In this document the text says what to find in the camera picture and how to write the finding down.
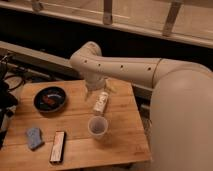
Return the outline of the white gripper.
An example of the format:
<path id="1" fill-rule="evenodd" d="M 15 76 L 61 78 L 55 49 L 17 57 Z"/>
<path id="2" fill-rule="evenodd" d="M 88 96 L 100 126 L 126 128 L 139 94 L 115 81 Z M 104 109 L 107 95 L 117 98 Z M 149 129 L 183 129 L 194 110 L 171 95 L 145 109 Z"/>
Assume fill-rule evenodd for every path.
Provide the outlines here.
<path id="1" fill-rule="evenodd" d="M 99 90 L 104 87 L 108 92 L 112 92 L 112 93 L 116 92 L 115 87 L 110 83 L 110 81 L 109 80 L 105 81 L 105 78 L 101 75 L 97 75 L 97 74 L 90 75 L 85 79 L 85 81 L 86 81 L 86 87 L 88 89 L 85 92 L 85 98 L 84 98 L 85 100 L 87 100 L 91 96 L 92 91 Z"/>

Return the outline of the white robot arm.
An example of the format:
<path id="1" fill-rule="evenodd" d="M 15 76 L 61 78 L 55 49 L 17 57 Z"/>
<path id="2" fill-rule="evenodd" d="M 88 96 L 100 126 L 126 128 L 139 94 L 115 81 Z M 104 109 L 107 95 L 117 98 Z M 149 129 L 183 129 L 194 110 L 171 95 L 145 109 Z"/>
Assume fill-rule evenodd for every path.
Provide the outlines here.
<path id="1" fill-rule="evenodd" d="M 164 58 L 104 57 L 95 42 L 70 57 L 89 89 L 114 77 L 152 91 L 146 171 L 213 171 L 213 71 Z"/>

